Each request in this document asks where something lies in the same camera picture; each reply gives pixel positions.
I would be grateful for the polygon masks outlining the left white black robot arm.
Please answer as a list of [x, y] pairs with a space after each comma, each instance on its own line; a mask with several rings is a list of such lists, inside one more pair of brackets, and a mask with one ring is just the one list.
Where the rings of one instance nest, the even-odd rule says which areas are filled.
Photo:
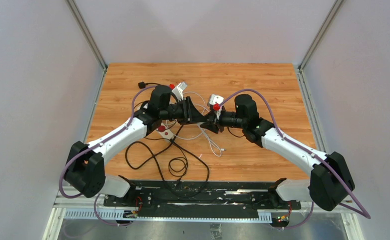
[[78, 141], [72, 145], [59, 180], [62, 196], [71, 198], [63, 189], [63, 181], [66, 181], [78, 190], [78, 196], [113, 195], [121, 205], [131, 206], [136, 193], [130, 189], [129, 181], [105, 173], [108, 162], [130, 144], [155, 131], [163, 120], [176, 120], [181, 125], [207, 121], [189, 97], [172, 104], [170, 99], [177, 95], [169, 86], [157, 85], [151, 89], [147, 106], [132, 111], [124, 124], [90, 143]]

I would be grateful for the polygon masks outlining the white red power strip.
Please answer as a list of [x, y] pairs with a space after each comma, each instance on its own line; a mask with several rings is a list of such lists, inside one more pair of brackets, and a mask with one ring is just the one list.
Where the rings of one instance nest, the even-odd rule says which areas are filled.
[[173, 133], [162, 123], [157, 129], [156, 132], [166, 140], [172, 140], [174, 138]]

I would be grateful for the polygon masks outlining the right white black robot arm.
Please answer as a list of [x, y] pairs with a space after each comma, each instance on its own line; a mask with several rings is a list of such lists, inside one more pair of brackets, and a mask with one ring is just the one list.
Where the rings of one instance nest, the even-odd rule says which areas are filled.
[[295, 164], [309, 176], [308, 180], [279, 179], [269, 187], [268, 201], [276, 209], [288, 201], [312, 201], [321, 209], [332, 211], [355, 188], [344, 157], [311, 148], [290, 137], [276, 124], [259, 116], [256, 102], [248, 94], [235, 97], [235, 111], [221, 106], [224, 98], [212, 94], [208, 100], [210, 111], [201, 125], [214, 133], [225, 128], [242, 130], [243, 137]]

